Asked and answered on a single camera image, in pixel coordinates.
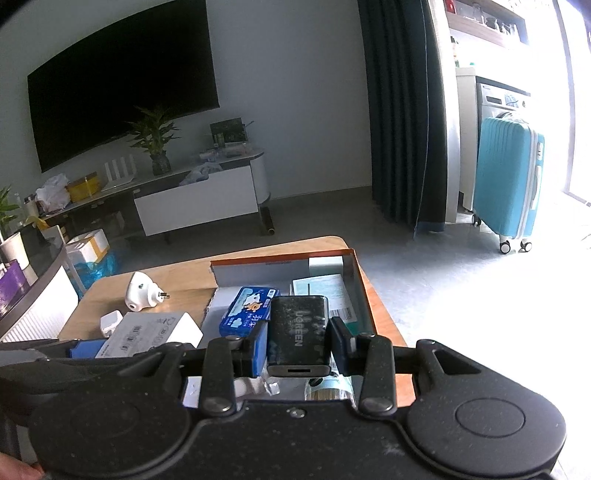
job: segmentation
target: white plastic bag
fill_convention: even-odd
[[[207,180],[209,178],[209,174],[215,171],[222,171],[222,166],[214,161],[207,161],[198,165],[194,169],[191,170],[191,173],[187,175],[181,183],[178,184],[179,187],[183,185],[189,185],[190,183],[195,183],[201,180]]]
[[[37,200],[43,204],[46,212],[55,212],[65,208],[70,203],[70,194],[66,190],[68,178],[60,173],[47,180],[43,187],[37,189]]]

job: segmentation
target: plastic bag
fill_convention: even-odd
[[[222,171],[222,166],[219,163],[207,161],[201,165],[198,165],[191,170],[191,173],[187,175],[184,180],[178,184],[179,187],[183,185],[189,185],[201,180],[207,180],[209,174],[215,171]]]
[[[70,194],[66,190],[66,185],[68,185],[68,179],[63,173],[60,173],[51,177],[43,187],[37,189],[37,200],[43,204],[43,209],[46,212],[61,210],[70,203]]]
[[[78,275],[80,275],[82,284],[86,289],[89,289],[99,278],[110,277],[111,275],[117,275],[117,273],[119,273],[117,257],[112,251],[108,252],[98,263],[78,263],[74,265],[74,268],[78,272]],[[74,286],[74,290],[76,290],[76,293],[78,294],[78,298],[81,299],[83,294],[80,291],[78,284],[73,278],[71,278],[70,281]]]

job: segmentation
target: purple box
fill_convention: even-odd
[[[7,271],[0,278],[0,315],[4,315],[16,296],[23,295],[29,289],[29,283],[18,261],[12,260]]]

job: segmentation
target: blue suitcase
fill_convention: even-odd
[[[485,118],[474,188],[472,223],[487,224],[499,235],[501,253],[511,251],[510,239],[520,239],[528,252],[544,167],[544,136],[525,122]]]

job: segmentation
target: power bank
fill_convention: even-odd
[[[272,377],[325,377],[330,374],[326,343],[328,299],[282,296],[271,300],[267,371]]]

